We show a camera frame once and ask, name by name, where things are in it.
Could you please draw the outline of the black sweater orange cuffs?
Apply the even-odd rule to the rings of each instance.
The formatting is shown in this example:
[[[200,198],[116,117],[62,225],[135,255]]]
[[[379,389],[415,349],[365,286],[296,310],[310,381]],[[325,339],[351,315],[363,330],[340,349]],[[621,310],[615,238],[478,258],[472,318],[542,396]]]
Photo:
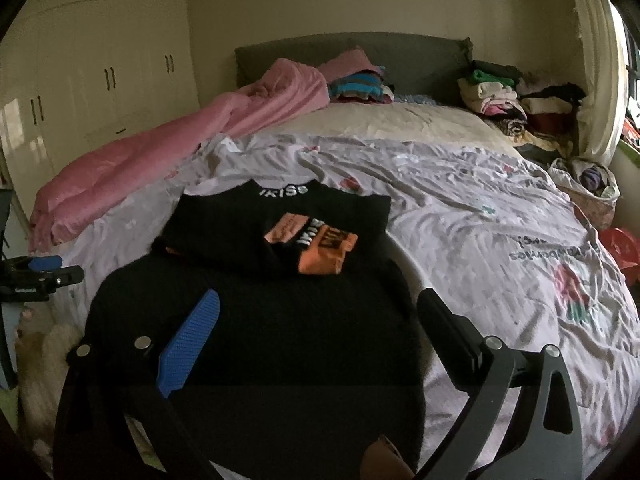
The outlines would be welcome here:
[[[385,195],[318,181],[282,200],[255,181],[183,195],[150,250],[99,286],[84,338],[165,336],[212,290],[218,320],[168,403],[220,474],[357,479],[386,441],[410,476],[425,401],[389,216]]]

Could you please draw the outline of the bag of clothes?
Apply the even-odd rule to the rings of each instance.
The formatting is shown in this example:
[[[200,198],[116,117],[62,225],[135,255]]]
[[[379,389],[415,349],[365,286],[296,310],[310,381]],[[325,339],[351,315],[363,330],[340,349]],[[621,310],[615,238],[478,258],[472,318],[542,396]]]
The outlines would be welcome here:
[[[555,159],[548,173],[599,231],[612,226],[620,187],[615,174],[605,166],[582,158]]]

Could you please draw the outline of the folded clothes pile right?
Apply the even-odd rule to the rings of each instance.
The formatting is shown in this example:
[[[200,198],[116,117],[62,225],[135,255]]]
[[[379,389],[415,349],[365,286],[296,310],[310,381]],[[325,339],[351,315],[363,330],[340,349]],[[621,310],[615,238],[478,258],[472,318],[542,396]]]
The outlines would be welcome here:
[[[586,92],[544,73],[474,61],[457,76],[460,99],[524,158],[548,167],[578,154],[577,113]]]

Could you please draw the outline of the folded pink blue clothes stack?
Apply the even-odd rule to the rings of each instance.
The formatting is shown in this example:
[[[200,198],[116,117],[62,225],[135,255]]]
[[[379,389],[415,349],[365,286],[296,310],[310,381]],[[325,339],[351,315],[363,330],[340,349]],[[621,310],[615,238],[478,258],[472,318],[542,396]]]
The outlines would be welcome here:
[[[393,90],[384,82],[385,68],[374,65],[360,47],[349,49],[318,66],[331,102],[390,104]]]

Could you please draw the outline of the pink quilt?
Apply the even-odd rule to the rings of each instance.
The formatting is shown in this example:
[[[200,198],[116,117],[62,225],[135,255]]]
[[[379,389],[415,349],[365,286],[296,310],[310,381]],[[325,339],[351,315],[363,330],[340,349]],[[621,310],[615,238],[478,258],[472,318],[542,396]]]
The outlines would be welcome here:
[[[38,191],[29,250],[47,252],[78,237],[219,133],[237,138],[327,106],[327,85],[318,68],[279,58],[254,84],[223,93],[195,113],[83,154]]]

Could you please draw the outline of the lilac strawberry print duvet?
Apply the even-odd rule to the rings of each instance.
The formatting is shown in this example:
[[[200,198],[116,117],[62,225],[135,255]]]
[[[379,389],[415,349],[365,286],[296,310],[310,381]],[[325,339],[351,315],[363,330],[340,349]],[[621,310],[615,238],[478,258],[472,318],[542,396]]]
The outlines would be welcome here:
[[[413,292],[433,287],[451,310],[513,347],[556,344],[574,385],[592,474],[632,439],[639,406],[639,315],[596,229],[549,175],[484,148],[300,133],[217,136],[176,174],[130,195],[62,247],[85,271],[57,292],[60,322],[82,325],[99,284],[150,247],[182,194],[248,180],[282,200],[309,180],[392,201],[387,246]]]

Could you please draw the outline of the red plastic basin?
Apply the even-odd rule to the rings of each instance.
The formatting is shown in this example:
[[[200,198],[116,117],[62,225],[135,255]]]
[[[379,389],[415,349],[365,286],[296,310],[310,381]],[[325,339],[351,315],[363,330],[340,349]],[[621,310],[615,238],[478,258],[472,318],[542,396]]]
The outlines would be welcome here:
[[[600,232],[603,246],[612,255],[629,286],[639,281],[639,240],[631,232],[621,228],[609,228]]]

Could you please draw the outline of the cream wardrobe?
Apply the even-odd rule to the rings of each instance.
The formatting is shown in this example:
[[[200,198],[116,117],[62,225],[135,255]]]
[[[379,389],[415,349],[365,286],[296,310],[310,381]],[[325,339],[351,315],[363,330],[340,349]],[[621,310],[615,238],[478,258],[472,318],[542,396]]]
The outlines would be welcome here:
[[[1,146],[24,214],[82,154],[197,109],[186,0],[27,0],[1,41]]]

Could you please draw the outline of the window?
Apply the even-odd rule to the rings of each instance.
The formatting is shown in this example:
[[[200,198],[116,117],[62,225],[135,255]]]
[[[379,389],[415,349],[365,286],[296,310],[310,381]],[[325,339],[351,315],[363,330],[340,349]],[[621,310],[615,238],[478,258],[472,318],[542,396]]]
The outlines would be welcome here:
[[[627,104],[620,143],[628,158],[639,166],[639,44],[631,35],[617,6],[612,6],[616,38],[623,49]]]

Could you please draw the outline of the cream curtain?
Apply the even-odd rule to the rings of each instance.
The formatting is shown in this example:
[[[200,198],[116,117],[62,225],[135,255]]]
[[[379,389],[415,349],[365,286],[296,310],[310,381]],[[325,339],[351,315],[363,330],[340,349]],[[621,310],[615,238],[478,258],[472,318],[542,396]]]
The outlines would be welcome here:
[[[610,0],[574,0],[586,78],[577,113],[579,156],[602,166],[614,158],[626,117],[626,40]]]

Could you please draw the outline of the dark grey headboard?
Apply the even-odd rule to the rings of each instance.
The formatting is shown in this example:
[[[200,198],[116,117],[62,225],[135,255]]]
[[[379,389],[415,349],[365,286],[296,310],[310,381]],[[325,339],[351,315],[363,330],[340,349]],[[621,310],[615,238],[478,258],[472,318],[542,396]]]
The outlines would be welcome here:
[[[258,80],[278,58],[309,66],[330,64],[341,54],[359,49],[359,60],[338,66],[362,70],[379,67],[396,94],[424,94],[442,103],[460,100],[457,79],[473,61],[469,38],[448,39],[405,32],[336,32],[285,38],[235,49],[235,82],[239,87]]]

